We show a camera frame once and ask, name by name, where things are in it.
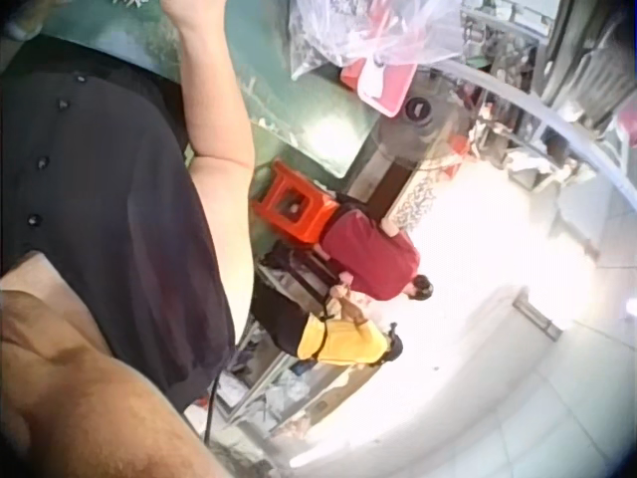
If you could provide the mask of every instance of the metal pipe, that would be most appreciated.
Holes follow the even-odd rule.
[[[584,130],[566,122],[557,112],[543,104],[539,98],[528,95],[480,70],[475,70],[453,60],[444,60],[430,68],[489,90],[538,118],[563,136],[575,152],[602,172],[637,210],[635,185],[628,180],[628,177],[621,172],[608,155],[585,134]]]

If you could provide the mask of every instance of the black shorts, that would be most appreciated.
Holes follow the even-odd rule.
[[[279,349],[293,357],[298,356],[310,313],[266,284],[260,276],[255,276],[250,310]]]

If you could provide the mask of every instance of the orange plastic stool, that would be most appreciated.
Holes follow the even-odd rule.
[[[266,222],[298,241],[316,244],[338,203],[278,159],[272,169],[274,182],[263,201],[252,202],[253,210]],[[288,204],[291,200],[296,212],[291,212]]]

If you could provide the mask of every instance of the black cable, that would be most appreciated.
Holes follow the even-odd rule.
[[[221,373],[215,381],[212,383],[212,389],[210,390],[210,397],[208,398],[208,416],[206,417],[206,431],[203,434],[203,443],[206,446],[210,444],[210,428],[212,427],[212,408],[215,404],[215,395],[217,394],[217,386],[219,385],[219,378]]]

